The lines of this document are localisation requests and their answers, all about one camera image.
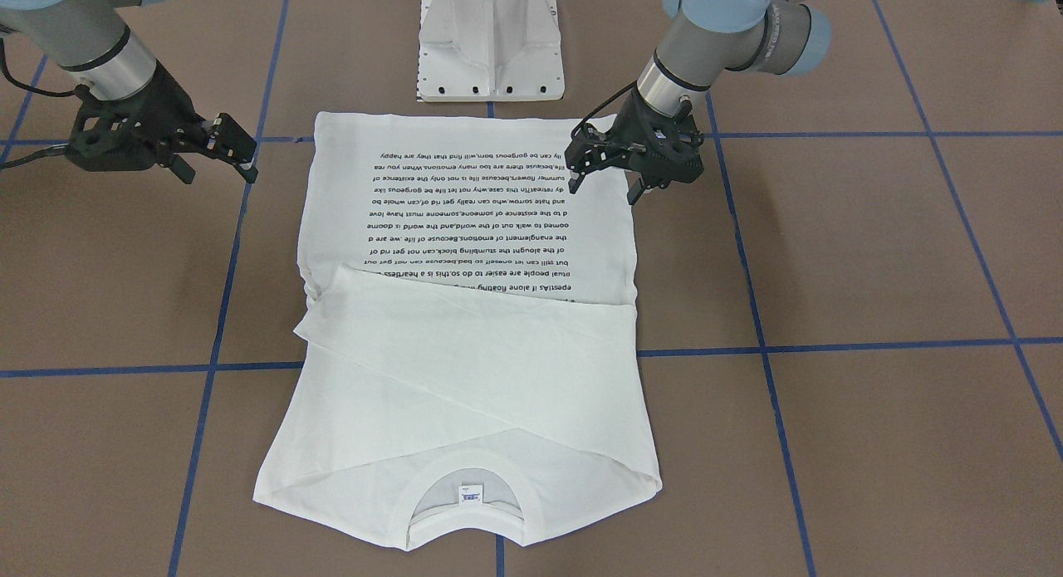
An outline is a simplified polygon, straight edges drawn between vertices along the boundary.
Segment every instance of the white plastic stand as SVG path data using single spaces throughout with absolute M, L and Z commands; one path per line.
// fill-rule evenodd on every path
M 557 0 L 421 0 L 418 98 L 543 101 L 564 94 Z

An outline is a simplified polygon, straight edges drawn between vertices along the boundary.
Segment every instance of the clothing tag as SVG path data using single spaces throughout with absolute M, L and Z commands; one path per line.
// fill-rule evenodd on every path
M 484 486 L 474 483 L 472 486 L 458 486 L 458 505 L 482 505 L 484 504 Z

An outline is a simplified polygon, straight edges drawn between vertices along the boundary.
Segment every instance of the shirt label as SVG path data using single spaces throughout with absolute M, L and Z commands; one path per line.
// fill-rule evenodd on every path
M 484 504 L 484 486 L 474 483 L 472 486 L 458 486 L 458 505 L 482 505 Z

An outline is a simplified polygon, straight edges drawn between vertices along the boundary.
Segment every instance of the brown surface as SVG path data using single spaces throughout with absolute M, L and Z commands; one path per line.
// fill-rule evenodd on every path
M 772 364 L 820 575 L 1060 573 L 1063 472 L 1010 347 Z
M 0 574 L 165 574 L 203 377 L 0 381 Z
M 1063 131 L 1051 5 L 879 1 L 934 130 Z M 281 2 L 123 14 L 203 115 L 232 112 L 254 132 Z M 319 111 L 486 116 L 483 104 L 414 101 L 419 2 L 290 0 L 266 135 L 310 135 Z M 632 81 L 668 23 L 657 2 L 559 0 L 567 97 L 497 104 L 497 116 L 581 116 Z M 834 27 L 822 69 L 725 74 L 721 131 L 923 131 L 871 0 L 812 5 Z M 9 51 L 31 81 L 39 52 L 22 36 Z M 69 82 L 49 67 L 41 85 Z M 22 97 L 0 85 L 0 138 Z M 18 138 L 65 137 L 74 104 L 32 98 Z M 938 141 L 1016 330 L 1056 336 L 1024 351 L 1059 427 L 1060 138 Z M 263 146 L 220 361 L 302 359 L 294 244 L 313 149 Z M 723 149 L 770 345 L 1007 336 L 929 139 Z M 635 209 L 643 350 L 757 342 L 712 142 L 703 152 L 698 183 Z M 162 169 L 91 175 L 58 159 L 0 173 L 0 574 L 167 573 L 203 373 L 33 370 L 208 364 L 243 184 L 223 165 L 192 165 L 191 187 Z M 956 344 L 771 358 L 820 575 L 1063 574 L 1060 453 L 1014 350 Z M 506 571 L 807 575 L 760 357 L 641 361 L 663 493 L 552 542 L 507 543 Z M 255 505 L 294 379 L 217 373 L 179 575 L 494 573 L 495 540 L 482 532 L 405 555 Z
M 664 489 L 559 540 L 506 545 L 506 574 L 805 575 L 757 356 L 643 359 Z

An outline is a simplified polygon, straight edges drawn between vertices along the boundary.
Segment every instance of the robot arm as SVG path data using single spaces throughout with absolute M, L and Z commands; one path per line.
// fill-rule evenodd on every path
M 162 0 L 0 0 L 0 36 L 22 32 L 74 78 L 82 101 L 63 153 L 87 171 L 171 169 L 190 184 L 195 169 L 179 154 L 234 166 L 254 183 L 255 141 L 224 113 L 213 123 L 137 39 L 115 5 Z
M 1027 0 L 1043 2 L 1047 0 Z M 723 70 L 802 74 L 830 44 L 830 24 L 817 11 L 790 0 L 663 0 L 673 21 L 634 84 L 591 112 L 572 132 L 566 165 L 575 193 L 588 173 L 617 166 L 639 173 L 628 203 L 672 181 L 693 183 L 703 172 L 703 137 L 691 117 Z M 630 91 L 611 130 L 589 119 Z

